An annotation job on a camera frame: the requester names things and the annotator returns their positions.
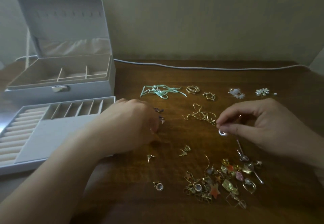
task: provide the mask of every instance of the jewelry box lid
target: jewelry box lid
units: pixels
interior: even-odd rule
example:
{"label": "jewelry box lid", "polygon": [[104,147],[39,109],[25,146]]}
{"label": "jewelry box lid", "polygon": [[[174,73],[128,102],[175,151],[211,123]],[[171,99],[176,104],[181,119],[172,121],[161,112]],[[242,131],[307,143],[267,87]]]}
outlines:
{"label": "jewelry box lid", "polygon": [[18,0],[39,58],[112,54],[102,0]]}

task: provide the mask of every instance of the turquoise ribbon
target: turquoise ribbon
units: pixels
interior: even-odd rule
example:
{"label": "turquoise ribbon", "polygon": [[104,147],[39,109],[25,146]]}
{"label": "turquoise ribbon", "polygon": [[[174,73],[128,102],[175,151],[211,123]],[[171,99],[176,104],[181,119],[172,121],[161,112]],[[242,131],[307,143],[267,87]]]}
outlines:
{"label": "turquoise ribbon", "polygon": [[144,86],[140,97],[142,97],[142,95],[146,95],[148,93],[151,93],[151,94],[157,94],[162,99],[167,99],[168,98],[167,93],[169,93],[169,92],[171,92],[171,93],[181,93],[181,94],[183,94],[184,96],[187,97],[186,94],[184,94],[183,92],[178,91],[181,88],[182,87],[180,87],[180,88],[170,88],[170,87],[168,87],[166,85],[163,85],[163,84],[161,84],[161,85],[153,85],[153,86]]}

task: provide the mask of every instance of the table surface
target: table surface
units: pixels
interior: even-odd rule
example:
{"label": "table surface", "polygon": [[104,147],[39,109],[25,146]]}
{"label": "table surface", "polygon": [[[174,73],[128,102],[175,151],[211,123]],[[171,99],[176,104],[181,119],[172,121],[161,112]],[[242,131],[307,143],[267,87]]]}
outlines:
{"label": "table surface", "polygon": [[[176,66],[201,67],[280,67],[294,62],[222,62],[222,61],[155,61]],[[226,190],[219,187],[221,195],[211,204],[187,196],[183,188],[186,171],[198,178],[203,175],[208,156],[211,164],[219,168],[221,160],[239,164],[234,136],[221,137],[211,124],[183,115],[193,113],[193,103],[203,106],[203,111],[217,116],[228,106],[240,100],[228,94],[230,88],[240,88],[246,94],[244,101],[257,100],[255,90],[268,88],[272,96],[287,106],[314,131],[324,135],[324,77],[305,67],[278,71],[210,71],[178,70],[157,66],[116,64],[115,94],[117,99],[141,99],[154,107],[164,109],[165,123],[159,135],[163,143],[153,143],[135,151],[102,160],[92,174],[82,201],[76,208],[71,223],[323,223],[324,190],[313,170],[287,158],[270,155],[252,143],[241,139],[245,154],[252,160],[261,160],[259,176],[250,178],[257,190],[252,195],[241,182],[237,184],[239,198],[245,200],[247,209],[231,207],[225,200]],[[18,75],[24,63],[13,63],[0,71],[0,88]],[[170,94],[164,100],[147,94],[140,98],[144,85],[165,84],[169,87],[196,85],[198,95]],[[205,100],[203,92],[216,95],[215,101]],[[10,102],[1,100],[1,120],[4,125],[18,110]],[[191,147],[187,156],[179,157],[180,149]],[[146,155],[156,157],[147,162]],[[9,182],[24,178],[29,173],[2,177]],[[154,181],[161,181],[164,190],[158,192]]]}

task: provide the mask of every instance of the metal latch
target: metal latch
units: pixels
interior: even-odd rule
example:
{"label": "metal latch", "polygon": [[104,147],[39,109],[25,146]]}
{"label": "metal latch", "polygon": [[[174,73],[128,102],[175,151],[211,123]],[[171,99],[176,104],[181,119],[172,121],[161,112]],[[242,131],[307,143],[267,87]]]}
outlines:
{"label": "metal latch", "polygon": [[52,87],[52,90],[54,93],[58,93],[58,92],[68,92],[70,91],[69,87],[68,86],[55,86],[55,87]]}

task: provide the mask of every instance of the white jewelry box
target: white jewelry box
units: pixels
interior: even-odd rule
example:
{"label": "white jewelry box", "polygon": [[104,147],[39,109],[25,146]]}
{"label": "white jewelry box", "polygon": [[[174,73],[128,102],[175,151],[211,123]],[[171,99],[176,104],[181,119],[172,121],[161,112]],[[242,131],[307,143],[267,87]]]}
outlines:
{"label": "white jewelry box", "polygon": [[6,88],[21,105],[113,96],[115,65],[102,0],[18,0],[38,59]]}
{"label": "white jewelry box", "polygon": [[112,96],[23,106],[0,133],[0,175],[38,168],[69,134],[115,101]]}

